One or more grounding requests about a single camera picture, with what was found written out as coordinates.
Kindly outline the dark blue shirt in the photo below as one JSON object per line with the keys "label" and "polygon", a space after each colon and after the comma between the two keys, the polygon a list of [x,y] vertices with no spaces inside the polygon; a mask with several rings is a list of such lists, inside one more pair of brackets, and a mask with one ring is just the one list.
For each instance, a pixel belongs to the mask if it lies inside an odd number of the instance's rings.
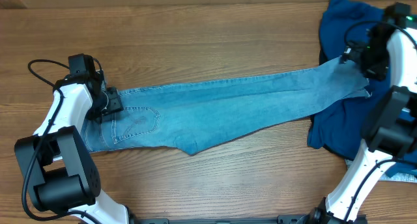
{"label": "dark blue shirt", "polygon": [[[360,21],[381,21],[384,11],[369,4],[350,0],[330,0],[319,27],[321,52],[319,63],[339,57],[345,50],[345,31]],[[348,98],[312,116],[308,145],[352,160],[358,152],[360,128],[369,112],[390,88],[391,71],[386,79],[371,79],[365,90],[370,97]]]}

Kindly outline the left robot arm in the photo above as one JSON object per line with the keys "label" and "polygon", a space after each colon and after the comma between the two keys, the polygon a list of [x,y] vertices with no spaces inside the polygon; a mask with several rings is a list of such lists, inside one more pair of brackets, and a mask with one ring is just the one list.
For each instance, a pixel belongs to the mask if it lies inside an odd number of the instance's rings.
{"label": "left robot arm", "polygon": [[51,84],[53,103],[43,123],[14,146],[23,176],[23,210],[37,221],[74,216],[82,223],[138,223],[127,206],[102,190],[81,138],[85,120],[122,111],[119,93],[106,86],[101,64],[90,55],[70,56],[65,67],[68,75]]}

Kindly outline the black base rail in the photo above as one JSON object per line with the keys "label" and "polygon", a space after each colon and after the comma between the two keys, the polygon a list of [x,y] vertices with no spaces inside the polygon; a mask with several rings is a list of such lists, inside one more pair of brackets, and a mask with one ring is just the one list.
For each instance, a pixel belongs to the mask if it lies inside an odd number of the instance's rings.
{"label": "black base rail", "polygon": [[277,217],[253,217],[253,218],[232,218],[232,219],[182,219],[169,220],[158,219],[136,219],[128,223],[137,224],[303,224],[307,223],[308,215],[279,215]]}

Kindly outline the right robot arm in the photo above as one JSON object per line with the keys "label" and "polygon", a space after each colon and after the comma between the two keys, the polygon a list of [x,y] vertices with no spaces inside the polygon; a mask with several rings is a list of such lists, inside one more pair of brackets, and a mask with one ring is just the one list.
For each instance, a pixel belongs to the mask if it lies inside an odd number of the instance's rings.
{"label": "right robot arm", "polygon": [[394,3],[373,21],[368,42],[345,40],[340,63],[355,62],[370,79],[383,80],[392,71],[390,89],[369,113],[360,130],[358,153],[335,188],[299,223],[366,223],[359,209],[391,166],[406,163],[416,150],[416,17],[410,5]]}

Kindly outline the light blue jeans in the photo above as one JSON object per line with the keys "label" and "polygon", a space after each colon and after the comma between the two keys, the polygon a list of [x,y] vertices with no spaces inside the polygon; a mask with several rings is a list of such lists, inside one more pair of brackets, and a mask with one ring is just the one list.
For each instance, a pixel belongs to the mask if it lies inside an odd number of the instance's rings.
{"label": "light blue jeans", "polygon": [[366,97],[367,85],[355,63],[332,59],[293,72],[127,89],[122,111],[85,121],[81,137],[90,152],[171,147],[194,155]]}

